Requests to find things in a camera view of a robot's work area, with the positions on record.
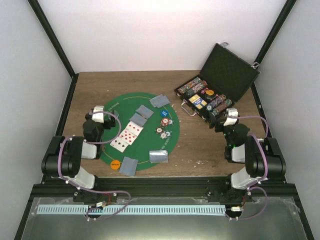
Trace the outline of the black poker chip case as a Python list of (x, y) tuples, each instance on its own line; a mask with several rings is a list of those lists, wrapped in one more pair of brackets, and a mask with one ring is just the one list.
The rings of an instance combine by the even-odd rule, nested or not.
[[(174, 92), (187, 106), (198, 112), (206, 123), (209, 113), (213, 112), (219, 119), (225, 108), (221, 105), (226, 100), (233, 107), (259, 76), (256, 63), (250, 64), (227, 49), (227, 43), (216, 43), (200, 72), (177, 87)], [(206, 90), (213, 90), (214, 95), (206, 95)], [(197, 109), (189, 98), (195, 94), (207, 102), (202, 109)]]

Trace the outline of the orange big blind button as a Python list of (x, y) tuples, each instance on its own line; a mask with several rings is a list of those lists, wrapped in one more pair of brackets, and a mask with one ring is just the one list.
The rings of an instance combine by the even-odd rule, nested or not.
[(118, 170), (121, 167), (121, 162), (117, 159), (112, 160), (110, 163), (110, 167), (112, 170)]
[(206, 91), (205, 91), (205, 94), (206, 95), (208, 95), (208, 96), (212, 96), (212, 95), (214, 95), (214, 91), (213, 90), (211, 90), (211, 89), (207, 89)]

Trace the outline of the hole card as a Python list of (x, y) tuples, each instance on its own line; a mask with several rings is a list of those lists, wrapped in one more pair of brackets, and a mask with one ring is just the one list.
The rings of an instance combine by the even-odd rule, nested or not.
[(134, 177), (136, 174), (136, 169), (137, 169), (137, 165), (138, 165), (138, 160), (137, 159), (129, 159), (128, 163), (129, 163), (129, 168), (128, 168), (128, 176), (130, 177)]
[(155, 103), (157, 108), (161, 108), (165, 105), (170, 104), (171, 102), (169, 101), (169, 99), (166, 96), (163, 96), (158, 102)]
[(152, 105), (154, 108), (156, 108), (156, 107), (157, 107), (157, 106), (156, 106), (156, 103), (157, 103), (162, 97), (163, 97), (163, 95), (162, 95), (162, 94), (159, 94), (159, 95), (151, 98), (149, 101), (150, 101), (151, 105)]

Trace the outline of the red five chip stack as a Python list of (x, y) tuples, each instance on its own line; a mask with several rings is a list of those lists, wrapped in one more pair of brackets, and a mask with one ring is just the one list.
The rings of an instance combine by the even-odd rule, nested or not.
[(169, 124), (169, 120), (170, 120), (169, 118), (164, 117), (160, 122), (161, 126), (166, 127)]

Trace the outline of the blue small blind button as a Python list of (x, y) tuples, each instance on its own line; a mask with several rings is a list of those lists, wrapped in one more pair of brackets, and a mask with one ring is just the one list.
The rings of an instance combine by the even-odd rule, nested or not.
[(166, 118), (169, 116), (169, 112), (167, 110), (162, 110), (160, 115), (163, 117), (163, 118)]

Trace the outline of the black orange hundred chip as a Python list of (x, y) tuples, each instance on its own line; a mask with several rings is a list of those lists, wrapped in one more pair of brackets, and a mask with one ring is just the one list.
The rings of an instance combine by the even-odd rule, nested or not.
[(160, 134), (160, 138), (161, 138), (161, 139), (167, 138), (167, 134), (166, 134), (165, 132), (162, 132), (162, 133)]

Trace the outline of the grey card deck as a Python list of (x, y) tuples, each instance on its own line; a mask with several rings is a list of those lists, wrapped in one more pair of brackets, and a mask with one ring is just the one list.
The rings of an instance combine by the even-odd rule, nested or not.
[(167, 150), (150, 150), (149, 162), (153, 164), (167, 163), (169, 161)]

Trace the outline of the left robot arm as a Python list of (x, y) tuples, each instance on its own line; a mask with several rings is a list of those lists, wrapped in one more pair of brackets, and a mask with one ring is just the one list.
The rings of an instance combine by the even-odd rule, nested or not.
[(82, 159), (99, 159), (105, 144), (114, 140), (103, 140), (105, 130), (110, 130), (118, 124), (121, 128), (119, 115), (114, 111), (104, 111), (102, 106), (96, 106), (85, 115), (82, 125), (83, 136), (54, 136), (41, 162), (44, 176), (59, 178), (66, 184), (84, 190), (89, 201), (97, 202), (102, 196), (98, 186), (98, 177), (87, 172), (81, 166)]

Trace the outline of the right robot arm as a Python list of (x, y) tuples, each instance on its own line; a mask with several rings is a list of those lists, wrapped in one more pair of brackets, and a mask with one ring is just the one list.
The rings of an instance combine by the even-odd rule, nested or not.
[[(250, 128), (239, 123), (242, 119), (260, 119), (265, 124), (264, 138), (250, 134)], [(229, 163), (244, 164), (238, 172), (230, 175), (229, 184), (222, 188), (223, 198), (229, 202), (240, 196), (240, 190), (249, 190), (270, 178), (281, 178), (286, 173), (286, 163), (275, 138), (268, 137), (269, 126), (261, 116), (239, 116), (229, 109), (226, 118), (218, 121), (214, 113), (209, 114), (209, 127), (223, 133), (226, 141), (224, 158)]]

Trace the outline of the blue Texas Hold'em card box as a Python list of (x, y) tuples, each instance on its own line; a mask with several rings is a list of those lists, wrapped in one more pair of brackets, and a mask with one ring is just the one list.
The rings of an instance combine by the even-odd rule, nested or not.
[(193, 95), (188, 99), (198, 110), (207, 105), (207, 102), (203, 100), (198, 94)]

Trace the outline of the round green poker mat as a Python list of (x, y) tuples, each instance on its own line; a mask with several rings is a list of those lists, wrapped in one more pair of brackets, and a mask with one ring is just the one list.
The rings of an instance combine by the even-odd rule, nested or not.
[[(132, 145), (129, 145), (124, 152), (119, 152), (109, 143), (105, 144), (100, 157), (104, 163), (110, 165), (113, 160), (121, 162), (124, 157), (128, 157), (138, 160), (136, 170), (142, 171), (155, 166), (149, 161), (149, 151), (167, 150), (169, 154), (173, 151), (180, 136), (180, 121), (178, 115), (170, 104), (161, 108), (153, 107), (150, 103), (150, 99), (154, 97), (156, 97), (156, 95), (152, 93), (131, 92), (106, 102), (104, 110), (108, 112), (118, 112), (122, 130), (125, 129), (130, 122), (130, 118), (136, 113), (136, 110), (140, 105), (144, 105), (152, 110), (153, 115), (147, 119), (137, 140), (135, 140)], [(171, 132), (171, 136), (165, 139), (161, 139), (160, 134), (156, 133), (156, 128), (161, 126), (161, 120), (163, 119), (161, 116), (162, 110), (167, 110), (169, 112), (167, 118), (173, 120), (172, 125), (168, 125), (164, 128), (166, 132)]]

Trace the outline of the light blue slotted strip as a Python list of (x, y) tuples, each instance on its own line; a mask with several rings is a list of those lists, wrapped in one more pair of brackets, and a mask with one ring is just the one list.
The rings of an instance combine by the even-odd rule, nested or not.
[[(88, 211), (88, 205), (67, 204), (40, 204), (36, 209), (38, 215), (85, 215)], [(224, 216), (225, 212), (224, 205), (128, 205), (119, 214)]]

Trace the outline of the black aluminium frame rail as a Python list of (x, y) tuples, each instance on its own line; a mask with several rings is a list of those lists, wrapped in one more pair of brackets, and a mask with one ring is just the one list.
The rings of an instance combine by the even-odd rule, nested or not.
[[(234, 189), (230, 176), (207, 177), (101, 177), (94, 185), (97, 191), (120, 191), (126, 198), (205, 198), (209, 202), (236, 203), (247, 194), (246, 190)], [(101, 200), (102, 196), (76, 190), (61, 179), (47, 177), (32, 187), (32, 198), (73, 197), (78, 202)]]

